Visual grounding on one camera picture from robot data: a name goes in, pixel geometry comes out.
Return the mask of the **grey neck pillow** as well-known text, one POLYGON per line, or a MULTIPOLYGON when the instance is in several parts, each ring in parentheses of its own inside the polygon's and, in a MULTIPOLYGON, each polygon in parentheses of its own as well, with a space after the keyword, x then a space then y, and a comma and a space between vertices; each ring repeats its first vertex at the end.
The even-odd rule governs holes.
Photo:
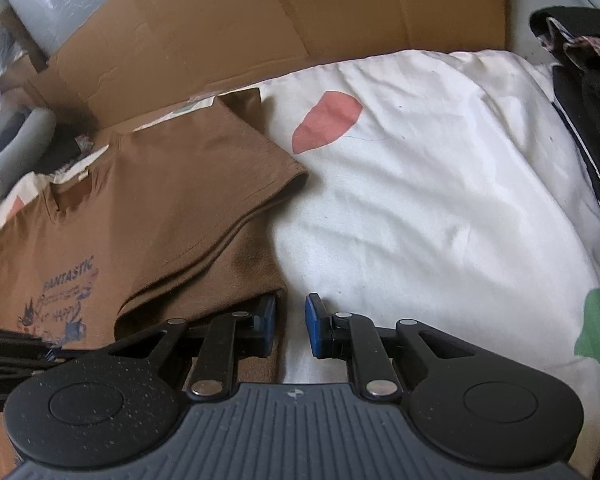
POLYGON ((0 115, 0 198, 40 160, 56 125, 55 114, 44 107, 12 108, 0 115))

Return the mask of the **cream bear print bedsheet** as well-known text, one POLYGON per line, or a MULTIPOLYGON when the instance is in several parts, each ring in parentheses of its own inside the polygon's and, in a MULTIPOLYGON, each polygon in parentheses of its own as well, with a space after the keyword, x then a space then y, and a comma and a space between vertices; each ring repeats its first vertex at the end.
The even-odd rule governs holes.
MULTIPOLYGON (((417 318, 547 372, 579 396, 570 463, 600 460, 600 206, 548 79, 508 52, 402 51, 262 82, 264 133, 308 174, 268 211, 286 286, 272 356, 246 382, 336 382, 311 354, 304 300, 390 327, 417 318)), ((59 180, 24 178, 0 229, 47 185, 85 174, 114 132, 210 105, 160 110, 99 133, 59 180)))

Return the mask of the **folded black garment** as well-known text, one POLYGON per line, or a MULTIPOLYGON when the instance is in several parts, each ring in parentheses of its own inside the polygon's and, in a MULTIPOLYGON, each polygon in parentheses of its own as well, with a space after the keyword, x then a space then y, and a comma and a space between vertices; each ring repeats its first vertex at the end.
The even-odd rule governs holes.
POLYGON ((557 60, 554 105, 576 140, 600 203, 600 9, 549 6, 529 18, 557 60))

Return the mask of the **brown t-shirt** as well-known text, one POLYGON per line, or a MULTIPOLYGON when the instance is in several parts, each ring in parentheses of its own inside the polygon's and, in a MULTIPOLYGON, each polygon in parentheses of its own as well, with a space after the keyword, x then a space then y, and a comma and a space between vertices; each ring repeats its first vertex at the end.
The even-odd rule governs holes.
POLYGON ((256 89, 111 133, 85 174, 47 185, 0 229, 0 328, 91 349, 283 297, 268 211, 307 177, 265 136, 256 89))

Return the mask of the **flattened cardboard box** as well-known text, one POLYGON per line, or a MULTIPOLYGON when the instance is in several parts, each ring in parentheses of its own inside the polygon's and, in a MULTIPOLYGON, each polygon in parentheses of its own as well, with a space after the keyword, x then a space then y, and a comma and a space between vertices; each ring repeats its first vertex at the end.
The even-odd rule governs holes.
POLYGON ((506 0, 108 0, 0 81, 12 104, 108 127, 301 70, 407 48, 501 49, 506 0))

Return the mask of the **black cloth under pillow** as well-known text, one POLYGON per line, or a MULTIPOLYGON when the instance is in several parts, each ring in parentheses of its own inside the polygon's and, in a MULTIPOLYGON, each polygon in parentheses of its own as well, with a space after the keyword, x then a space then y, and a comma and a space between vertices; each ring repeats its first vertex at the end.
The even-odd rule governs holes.
POLYGON ((72 130, 58 128, 32 171, 36 174, 53 174, 63 170, 90 154, 93 146, 94 142, 88 134, 76 134, 72 130))

